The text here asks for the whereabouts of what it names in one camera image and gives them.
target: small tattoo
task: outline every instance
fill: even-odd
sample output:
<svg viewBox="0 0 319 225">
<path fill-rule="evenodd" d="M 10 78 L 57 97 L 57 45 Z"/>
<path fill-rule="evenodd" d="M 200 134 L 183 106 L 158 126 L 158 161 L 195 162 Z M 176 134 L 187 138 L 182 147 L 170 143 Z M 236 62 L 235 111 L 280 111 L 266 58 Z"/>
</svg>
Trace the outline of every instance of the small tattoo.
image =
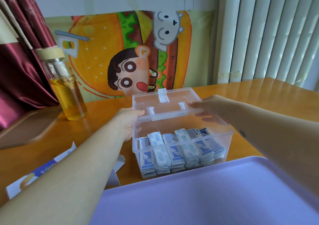
<svg viewBox="0 0 319 225">
<path fill-rule="evenodd" d="M 244 138 L 246 137 L 245 133 L 242 132 L 241 130 L 239 131 L 240 132 L 240 135 L 243 136 Z"/>
</svg>

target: forearm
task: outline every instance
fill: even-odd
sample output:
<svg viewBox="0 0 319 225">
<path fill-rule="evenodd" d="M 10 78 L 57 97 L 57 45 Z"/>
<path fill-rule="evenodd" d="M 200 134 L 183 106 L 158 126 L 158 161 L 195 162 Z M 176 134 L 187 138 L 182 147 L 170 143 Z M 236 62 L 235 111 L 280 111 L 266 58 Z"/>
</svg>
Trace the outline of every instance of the forearm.
<svg viewBox="0 0 319 225">
<path fill-rule="evenodd" d="M 265 157 L 319 196 L 319 124 L 239 102 L 225 119 Z"/>
<path fill-rule="evenodd" d="M 0 224 L 88 224 L 116 162 L 123 131 L 109 122 L 0 210 Z"/>
</svg>

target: hand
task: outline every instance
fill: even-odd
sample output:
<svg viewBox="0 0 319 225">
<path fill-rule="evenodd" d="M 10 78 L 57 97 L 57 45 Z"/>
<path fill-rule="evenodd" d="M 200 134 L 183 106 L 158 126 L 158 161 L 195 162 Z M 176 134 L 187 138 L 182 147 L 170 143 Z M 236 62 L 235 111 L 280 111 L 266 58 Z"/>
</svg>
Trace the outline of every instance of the hand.
<svg viewBox="0 0 319 225">
<path fill-rule="evenodd" d="M 124 141 L 128 141 L 133 135 L 133 125 L 139 116 L 145 113 L 144 110 L 134 110 L 132 108 L 121 108 L 112 118 L 124 132 Z"/>
<path fill-rule="evenodd" d="M 188 106 L 192 108 L 202 108 L 204 111 L 195 115 L 197 117 L 203 117 L 202 120 L 205 122 L 220 122 L 220 120 L 216 117 L 217 115 L 228 123 L 229 114 L 233 105 L 236 103 L 237 102 L 234 100 L 230 100 L 219 95 L 213 95 L 202 99 L 202 102 L 188 103 Z"/>
</svg>

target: cartoon hamburger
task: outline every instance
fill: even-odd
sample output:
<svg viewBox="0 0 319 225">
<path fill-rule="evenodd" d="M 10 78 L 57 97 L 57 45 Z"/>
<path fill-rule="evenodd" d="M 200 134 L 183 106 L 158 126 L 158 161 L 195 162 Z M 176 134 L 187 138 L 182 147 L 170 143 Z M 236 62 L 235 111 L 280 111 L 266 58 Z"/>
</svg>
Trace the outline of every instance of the cartoon hamburger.
<svg viewBox="0 0 319 225">
<path fill-rule="evenodd" d="M 111 98 L 182 87 L 191 42 L 186 11 L 127 11 L 73 21 L 59 43 L 72 54 L 82 91 Z M 77 54 L 70 52 L 73 43 Z"/>
</svg>

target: yellow tea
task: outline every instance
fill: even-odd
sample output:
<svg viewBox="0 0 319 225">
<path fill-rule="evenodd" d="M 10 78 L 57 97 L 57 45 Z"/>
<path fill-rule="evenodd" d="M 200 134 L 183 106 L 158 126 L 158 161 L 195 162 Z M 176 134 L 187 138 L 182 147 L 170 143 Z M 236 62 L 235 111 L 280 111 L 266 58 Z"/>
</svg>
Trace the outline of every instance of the yellow tea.
<svg viewBox="0 0 319 225">
<path fill-rule="evenodd" d="M 74 76 L 52 79 L 50 83 L 68 120 L 85 117 L 86 106 Z"/>
</svg>

